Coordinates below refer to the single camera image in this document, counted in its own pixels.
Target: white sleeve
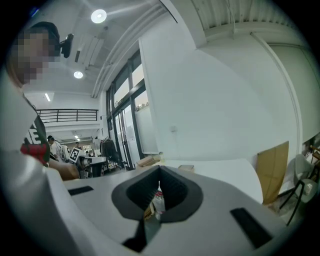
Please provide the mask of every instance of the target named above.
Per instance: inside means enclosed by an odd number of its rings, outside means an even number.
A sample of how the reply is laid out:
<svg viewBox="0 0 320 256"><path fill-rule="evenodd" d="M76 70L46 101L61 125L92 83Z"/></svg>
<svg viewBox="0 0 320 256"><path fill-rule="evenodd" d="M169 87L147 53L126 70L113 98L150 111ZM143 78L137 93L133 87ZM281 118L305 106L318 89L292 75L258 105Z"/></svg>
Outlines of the white sleeve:
<svg viewBox="0 0 320 256"><path fill-rule="evenodd" d="M51 152L53 155L56 155L57 154L57 145L56 144L53 144L51 146Z"/></svg>

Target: chair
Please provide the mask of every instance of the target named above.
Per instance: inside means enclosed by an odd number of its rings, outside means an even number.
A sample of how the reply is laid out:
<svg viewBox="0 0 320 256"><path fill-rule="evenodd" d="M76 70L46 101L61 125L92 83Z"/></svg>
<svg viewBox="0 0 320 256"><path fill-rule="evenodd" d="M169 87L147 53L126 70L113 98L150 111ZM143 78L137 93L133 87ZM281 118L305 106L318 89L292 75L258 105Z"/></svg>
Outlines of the chair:
<svg viewBox="0 0 320 256"><path fill-rule="evenodd" d="M314 182L312 179L308 178L308 175L310 175L314 170L314 165L309 163L307 159L304 157L303 154L298 154L295 157L295 166L294 166L294 189L289 195L289 197L283 202L283 204L280 206L280 209L289 201L289 199L292 197L293 194L296 194L298 196L298 201L296 202L296 205L294 207L293 213L287 223L287 226L290 224L291 220L293 219L299 203L303 202L304 204L308 203L316 194L318 191L318 184ZM307 184L312 185L312 189L308 195L304 193L305 187Z"/></svg>

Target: brown board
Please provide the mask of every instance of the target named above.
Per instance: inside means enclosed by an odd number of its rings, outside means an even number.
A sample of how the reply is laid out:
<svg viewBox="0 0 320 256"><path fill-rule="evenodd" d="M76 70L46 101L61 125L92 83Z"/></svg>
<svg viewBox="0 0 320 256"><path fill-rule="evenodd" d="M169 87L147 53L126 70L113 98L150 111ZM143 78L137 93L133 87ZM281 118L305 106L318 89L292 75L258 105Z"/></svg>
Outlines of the brown board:
<svg viewBox="0 0 320 256"><path fill-rule="evenodd" d="M273 203L287 170L289 141L258 153L256 173L260 180L263 204Z"/></svg>

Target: wall switch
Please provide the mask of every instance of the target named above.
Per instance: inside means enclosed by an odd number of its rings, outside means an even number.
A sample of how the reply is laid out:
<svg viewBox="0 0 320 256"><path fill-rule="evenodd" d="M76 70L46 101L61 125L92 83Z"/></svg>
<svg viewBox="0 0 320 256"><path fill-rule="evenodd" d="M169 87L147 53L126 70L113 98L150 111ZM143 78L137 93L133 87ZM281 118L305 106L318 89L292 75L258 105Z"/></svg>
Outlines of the wall switch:
<svg viewBox="0 0 320 256"><path fill-rule="evenodd" d="M176 126L170 126L170 132L174 133L176 132L178 129Z"/></svg>

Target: person in white shirt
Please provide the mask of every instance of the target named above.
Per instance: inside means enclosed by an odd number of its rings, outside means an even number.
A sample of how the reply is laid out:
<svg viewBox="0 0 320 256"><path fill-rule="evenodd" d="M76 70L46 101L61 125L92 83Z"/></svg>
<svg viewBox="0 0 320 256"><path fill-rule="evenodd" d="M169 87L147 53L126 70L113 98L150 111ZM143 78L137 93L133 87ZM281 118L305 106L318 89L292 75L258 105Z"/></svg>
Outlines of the person in white shirt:
<svg viewBox="0 0 320 256"><path fill-rule="evenodd" d="M51 145L51 153L54 155L54 157L61 163L64 161L62 160L62 146L59 142L55 141L54 137L51 135L48 136L48 142Z"/></svg>

